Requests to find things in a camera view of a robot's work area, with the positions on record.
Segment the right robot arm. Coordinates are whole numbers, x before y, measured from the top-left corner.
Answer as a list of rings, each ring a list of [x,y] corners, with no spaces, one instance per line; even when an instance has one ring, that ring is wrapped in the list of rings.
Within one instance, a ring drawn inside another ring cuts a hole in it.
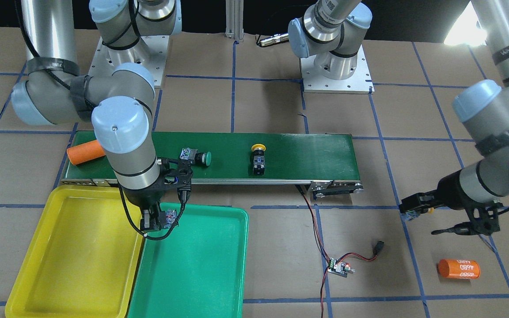
[[[166,239],[185,210],[193,171],[188,161],[157,156],[153,75],[136,58],[116,62],[107,76],[81,74],[70,0],[16,0],[15,10],[28,73],[11,94],[16,115],[28,125],[90,121],[123,205],[140,208],[140,225],[129,218],[130,225],[146,239]]]

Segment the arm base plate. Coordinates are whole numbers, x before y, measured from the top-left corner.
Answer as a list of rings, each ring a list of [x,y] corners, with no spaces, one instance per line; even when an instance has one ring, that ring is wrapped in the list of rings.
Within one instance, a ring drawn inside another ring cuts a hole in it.
[[[300,59],[307,93],[368,94],[375,91],[364,49],[356,56],[341,58],[330,52]]]
[[[145,67],[153,76],[154,87],[161,88],[170,39],[168,35],[144,36],[133,48],[119,51],[104,46],[100,38],[88,74],[111,75],[121,63],[133,62]]]

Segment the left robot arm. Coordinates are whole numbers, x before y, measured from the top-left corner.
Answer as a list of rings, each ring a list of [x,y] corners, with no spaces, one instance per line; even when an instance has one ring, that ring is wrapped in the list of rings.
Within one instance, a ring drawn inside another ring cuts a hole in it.
[[[509,0],[473,0],[486,44],[503,85],[485,79],[455,97],[452,106],[475,142],[482,160],[442,178],[435,190],[402,199],[399,210],[415,219],[431,209],[463,210],[468,221],[433,234],[489,236],[509,212]],[[345,61],[356,60],[372,13],[359,0],[319,0],[289,22],[289,43],[299,58],[316,56],[321,74],[333,80],[351,76]]]

